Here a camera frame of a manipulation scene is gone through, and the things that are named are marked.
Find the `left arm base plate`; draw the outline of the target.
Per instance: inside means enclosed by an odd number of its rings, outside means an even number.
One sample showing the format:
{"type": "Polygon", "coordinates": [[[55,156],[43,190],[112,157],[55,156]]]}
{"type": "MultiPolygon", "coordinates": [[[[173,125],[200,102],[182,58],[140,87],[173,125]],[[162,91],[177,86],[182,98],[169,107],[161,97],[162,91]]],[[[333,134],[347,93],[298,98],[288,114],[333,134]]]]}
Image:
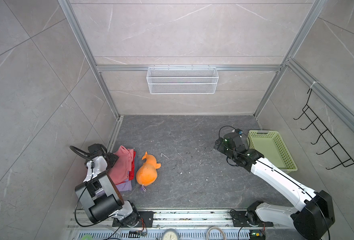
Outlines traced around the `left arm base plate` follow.
{"type": "Polygon", "coordinates": [[[114,218],[112,227],[124,227],[124,228],[150,228],[153,225],[154,212],[133,212],[128,217],[119,221],[114,218]]]}

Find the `green plastic basket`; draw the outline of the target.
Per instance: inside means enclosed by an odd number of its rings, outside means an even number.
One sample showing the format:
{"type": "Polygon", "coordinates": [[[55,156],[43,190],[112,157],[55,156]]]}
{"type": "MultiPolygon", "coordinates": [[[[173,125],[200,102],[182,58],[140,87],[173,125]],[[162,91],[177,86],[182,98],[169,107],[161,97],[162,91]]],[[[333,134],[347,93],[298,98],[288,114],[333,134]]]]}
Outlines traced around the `green plastic basket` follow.
{"type": "Polygon", "coordinates": [[[249,130],[249,145],[286,173],[298,170],[287,146],[277,131],[249,130]]]}

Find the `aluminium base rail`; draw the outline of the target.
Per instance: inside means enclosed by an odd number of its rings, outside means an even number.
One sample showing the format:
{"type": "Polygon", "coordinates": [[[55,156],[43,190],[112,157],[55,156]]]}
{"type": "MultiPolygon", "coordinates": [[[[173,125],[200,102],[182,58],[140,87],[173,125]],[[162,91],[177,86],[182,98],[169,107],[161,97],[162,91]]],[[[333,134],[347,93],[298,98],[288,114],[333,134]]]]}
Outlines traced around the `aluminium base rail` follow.
{"type": "Polygon", "coordinates": [[[114,219],[82,228],[71,219],[62,240],[161,240],[173,229],[180,240],[301,240],[294,229],[273,223],[273,227],[234,227],[230,210],[147,210],[154,212],[150,228],[112,227],[114,219]]]}

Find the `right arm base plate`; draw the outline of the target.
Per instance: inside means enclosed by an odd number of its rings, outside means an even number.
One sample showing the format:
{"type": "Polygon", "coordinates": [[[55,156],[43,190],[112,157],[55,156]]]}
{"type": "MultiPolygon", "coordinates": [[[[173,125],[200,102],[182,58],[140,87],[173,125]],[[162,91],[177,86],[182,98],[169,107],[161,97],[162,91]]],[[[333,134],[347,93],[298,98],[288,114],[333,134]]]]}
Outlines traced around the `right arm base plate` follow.
{"type": "Polygon", "coordinates": [[[234,227],[273,227],[272,222],[262,221],[254,211],[230,210],[234,227]]]}

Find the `pink t shirt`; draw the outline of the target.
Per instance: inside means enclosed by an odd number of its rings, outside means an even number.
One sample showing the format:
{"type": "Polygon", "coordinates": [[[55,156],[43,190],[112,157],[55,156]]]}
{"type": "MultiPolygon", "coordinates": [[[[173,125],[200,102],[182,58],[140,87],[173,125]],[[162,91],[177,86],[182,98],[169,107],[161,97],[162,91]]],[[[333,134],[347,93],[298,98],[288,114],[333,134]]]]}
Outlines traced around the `pink t shirt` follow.
{"type": "Polygon", "coordinates": [[[119,156],[119,160],[109,170],[109,176],[115,185],[128,181],[129,172],[131,171],[131,165],[133,160],[134,149],[127,149],[124,146],[120,146],[114,153],[119,156]]]}

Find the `round pressure gauge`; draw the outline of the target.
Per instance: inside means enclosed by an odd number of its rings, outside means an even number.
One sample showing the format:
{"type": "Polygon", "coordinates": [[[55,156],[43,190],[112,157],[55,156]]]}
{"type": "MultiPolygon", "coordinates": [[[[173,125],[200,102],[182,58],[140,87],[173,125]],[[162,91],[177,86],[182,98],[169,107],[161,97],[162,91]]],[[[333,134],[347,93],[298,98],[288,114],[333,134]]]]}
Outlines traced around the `round pressure gauge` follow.
{"type": "Polygon", "coordinates": [[[161,240],[179,240],[179,234],[173,229],[166,230],[161,237],[161,240]]]}

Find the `red folded t shirt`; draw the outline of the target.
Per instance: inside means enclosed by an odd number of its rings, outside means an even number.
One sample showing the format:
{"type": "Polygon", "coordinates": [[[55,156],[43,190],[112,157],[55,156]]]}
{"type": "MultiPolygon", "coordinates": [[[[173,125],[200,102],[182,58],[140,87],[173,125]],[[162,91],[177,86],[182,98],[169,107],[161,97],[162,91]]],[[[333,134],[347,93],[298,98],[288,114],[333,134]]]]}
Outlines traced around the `red folded t shirt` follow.
{"type": "Polygon", "coordinates": [[[129,181],[132,181],[135,178],[136,154],[137,154],[137,152],[134,151],[132,165],[131,165],[131,171],[129,172],[129,178],[128,178],[129,181]]]}

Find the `purple folded t shirt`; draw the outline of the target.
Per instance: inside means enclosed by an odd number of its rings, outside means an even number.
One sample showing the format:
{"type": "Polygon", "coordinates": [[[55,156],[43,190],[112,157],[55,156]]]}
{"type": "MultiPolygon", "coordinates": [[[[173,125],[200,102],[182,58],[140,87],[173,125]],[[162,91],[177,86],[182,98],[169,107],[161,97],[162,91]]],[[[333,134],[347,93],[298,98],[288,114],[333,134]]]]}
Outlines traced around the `purple folded t shirt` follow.
{"type": "Polygon", "coordinates": [[[132,181],[125,181],[121,184],[116,185],[116,187],[120,192],[128,192],[133,189],[132,181]]]}

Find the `orange plush fish toy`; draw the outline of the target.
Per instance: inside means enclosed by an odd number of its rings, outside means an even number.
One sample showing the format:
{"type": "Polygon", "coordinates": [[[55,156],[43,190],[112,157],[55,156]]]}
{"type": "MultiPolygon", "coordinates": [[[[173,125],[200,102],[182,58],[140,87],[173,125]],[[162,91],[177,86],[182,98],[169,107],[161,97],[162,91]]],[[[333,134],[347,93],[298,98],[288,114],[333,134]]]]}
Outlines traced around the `orange plush fish toy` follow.
{"type": "Polygon", "coordinates": [[[145,162],[138,169],[136,173],[136,180],[138,184],[146,187],[156,181],[158,177],[157,170],[161,167],[161,164],[157,162],[155,156],[148,154],[148,152],[144,154],[142,160],[145,160],[145,162]]]}

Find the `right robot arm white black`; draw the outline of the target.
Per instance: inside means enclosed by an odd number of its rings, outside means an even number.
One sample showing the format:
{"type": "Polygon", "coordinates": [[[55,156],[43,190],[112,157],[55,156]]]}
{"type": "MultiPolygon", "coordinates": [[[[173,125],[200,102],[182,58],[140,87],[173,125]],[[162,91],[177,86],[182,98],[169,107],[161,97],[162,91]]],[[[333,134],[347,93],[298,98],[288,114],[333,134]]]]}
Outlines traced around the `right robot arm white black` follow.
{"type": "Polygon", "coordinates": [[[229,133],[215,141],[214,149],[232,160],[235,167],[263,179],[291,204],[291,207],[270,205],[256,201],[245,213],[248,225],[257,227],[265,223],[276,223],[292,229],[306,240],[320,240],[330,235],[335,223],[332,197],[325,191],[316,192],[296,181],[255,149],[246,149],[238,133],[229,133]]]}

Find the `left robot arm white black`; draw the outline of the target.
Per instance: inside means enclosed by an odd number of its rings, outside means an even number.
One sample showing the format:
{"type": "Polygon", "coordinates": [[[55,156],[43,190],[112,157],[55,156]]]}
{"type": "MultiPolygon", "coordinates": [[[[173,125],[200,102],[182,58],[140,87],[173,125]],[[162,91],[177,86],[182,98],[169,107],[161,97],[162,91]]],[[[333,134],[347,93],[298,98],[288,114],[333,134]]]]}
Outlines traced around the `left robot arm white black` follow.
{"type": "Polygon", "coordinates": [[[109,170],[119,159],[112,153],[97,151],[86,153],[79,149],[76,154],[86,160],[88,169],[83,183],[75,187],[78,201],[75,206],[81,204],[89,221],[89,225],[82,224],[74,212],[76,223],[83,228],[91,227],[103,221],[114,218],[125,227],[136,227],[140,223],[140,214],[134,204],[124,201],[121,193],[109,176],[109,170]]]}

